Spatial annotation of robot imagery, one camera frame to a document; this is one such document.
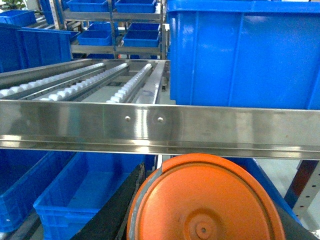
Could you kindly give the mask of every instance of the blue plastic bin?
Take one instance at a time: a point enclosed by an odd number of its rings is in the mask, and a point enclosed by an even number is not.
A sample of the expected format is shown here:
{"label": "blue plastic bin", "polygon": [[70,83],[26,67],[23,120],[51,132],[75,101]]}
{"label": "blue plastic bin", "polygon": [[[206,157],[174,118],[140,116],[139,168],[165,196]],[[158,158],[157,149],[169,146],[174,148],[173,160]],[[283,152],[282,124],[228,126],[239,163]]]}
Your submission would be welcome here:
{"label": "blue plastic bin", "polygon": [[35,24],[36,17],[34,11],[10,10],[0,13],[0,23],[13,24],[21,27]]}
{"label": "blue plastic bin", "polygon": [[155,13],[156,0],[118,0],[115,7],[119,13]]}
{"label": "blue plastic bin", "polygon": [[125,47],[157,48],[160,35],[158,31],[129,31],[123,38]]}
{"label": "blue plastic bin", "polygon": [[91,31],[87,30],[81,33],[78,37],[80,45],[91,45],[91,46],[111,46],[112,38],[110,32],[107,31]]}
{"label": "blue plastic bin", "polygon": [[71,60],[68,31],[21,28],[0,23],[0,42],[3,72]]}
{"label": "blue plastic bin", "polygon": [[17,229],[72,152],[0,149],[0,232]]}
{"label": "blue plastic bin", "polygon": [[[111,24],[110,22],[94,22],[91,23],[87,30],[94,30],[94,31],[106,31],[111,34]],[[114,33],[115,37],[119,36],[119,30],[118,30],[118,23],[114,23]]]}
{"label": "blue plastic bin", "polygon": [[18,32],[26,56],[26,68],[71,61],[69,31],[28,28]]}
{"label": "blue plastic bin", "polygon": [[107,0],[71,0],[66,4],[72,12],[109,12]]}
{"label": "blue plastic bin", "polygon": [[1,72],[25,69],[26,59],[18,29],[15,25],[0,23]]}
{"label": "blue plastic bin", "polygon": [[113,54],[100,54],[100,53],[92,53],[89,54],[88,59],[115,59]]}
{"label": "blue plastic bin", "polygon": [[159,31],[159,23],[131,23],[129,31]]}
{"label": "blue plastic bin", "polygon": [[169,0],[180,105],[320,109],[320,3]]}
{"label": "blue plastic bin", "polygon": [[77,153],[33,205],[44,239],[70,239],[145,159],[138,154]]}

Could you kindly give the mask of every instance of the perforated metal post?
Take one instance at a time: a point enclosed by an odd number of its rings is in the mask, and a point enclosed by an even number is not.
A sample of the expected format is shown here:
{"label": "perforated metal post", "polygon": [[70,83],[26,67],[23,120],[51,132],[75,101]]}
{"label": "perforated metal post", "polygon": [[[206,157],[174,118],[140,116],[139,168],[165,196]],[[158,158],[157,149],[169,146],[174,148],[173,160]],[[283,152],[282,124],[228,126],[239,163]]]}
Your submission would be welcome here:
{"label": "perforated metal post", "polygon": [[109,7],[109,13],[110,13],[110,26],[111,26],[111,37],[112,37],[112,46],[113,46],[113,57],[117,59],[117,53],[116,53],[116,29],[115,29],[115,23],[113,20],[113,6],[112,6],[112,0],[108,0],[108,7]]}
{"label": "perforated metal post", "polygon": [[62,19],[60,20],[60,17],[58,14],[58,9],[60,9],[62,12],[62,8],[61,8],[61,6],[57,6],[55,0],[49,0],[49,3],[50,3],[50,8],[51,8],[51,12],[52,12],[53,21],[54,21],[54,27],[57,30],[61,30],[63,28],[63,25],[61,25],[61,23],[60,23]]}
{"label": "perforated metal post", "polygon": [[284,199],[300,219],[320,190],[320,161],[303,160]]}

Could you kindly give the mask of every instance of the stainless steel frame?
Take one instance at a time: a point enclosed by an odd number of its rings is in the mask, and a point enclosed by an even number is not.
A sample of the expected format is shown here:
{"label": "stainless steel frame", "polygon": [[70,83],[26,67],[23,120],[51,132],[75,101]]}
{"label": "stainless steel frame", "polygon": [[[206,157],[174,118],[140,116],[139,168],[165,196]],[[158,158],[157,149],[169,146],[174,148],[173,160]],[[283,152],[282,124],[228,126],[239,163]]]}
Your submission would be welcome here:
{"label": "stainless steel frame", "polygon": [[312,110],[2,100],[0,113],[1,148],[320,158]]}

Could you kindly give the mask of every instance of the metal shelf frame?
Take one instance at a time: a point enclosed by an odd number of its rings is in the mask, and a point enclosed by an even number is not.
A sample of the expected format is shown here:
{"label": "metal shelf frame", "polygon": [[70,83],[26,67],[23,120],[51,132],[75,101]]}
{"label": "metal shelf frame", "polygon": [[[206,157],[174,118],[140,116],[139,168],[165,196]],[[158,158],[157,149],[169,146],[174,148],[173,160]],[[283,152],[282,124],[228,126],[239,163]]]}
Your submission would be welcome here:
{"label": "metal shelf frame", "polygon": [[[49,0],[53,15],[54,25],[57,30],[67,29],[68,21],[106,21],[111,24],[112,46],[80,46],[76,42],[71,45],[72,53],[81,54],[113,54],[116,58],[119,54],[151,54],[158,55],[160,59],[166,59],[168,33],[164,27],[166,20],[166,2],[159,0],[155,13],[122,13],[112,9],[112,1],[108,0],[109,12],[72,12],[69,9],[63,11],[61,0],[58,4],[55,0]],[[58,9],[62,12],[62,21],[58,15]],[[159,47],[124,47],[122,38],[116,39],[115,22],[125,23],[160,23]]]}

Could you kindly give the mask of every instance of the orange round cover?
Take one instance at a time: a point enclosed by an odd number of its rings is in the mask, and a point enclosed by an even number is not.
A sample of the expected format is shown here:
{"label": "orange round cover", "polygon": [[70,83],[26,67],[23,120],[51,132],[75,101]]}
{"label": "orange round cover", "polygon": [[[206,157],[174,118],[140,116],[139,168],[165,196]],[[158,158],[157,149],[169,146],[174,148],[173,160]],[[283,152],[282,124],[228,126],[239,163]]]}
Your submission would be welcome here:
{"label": "orange round cover", "polygon": [[193,153],[165,161],[131,206],[128,240],[285,240],[263,187],[222,157]]}

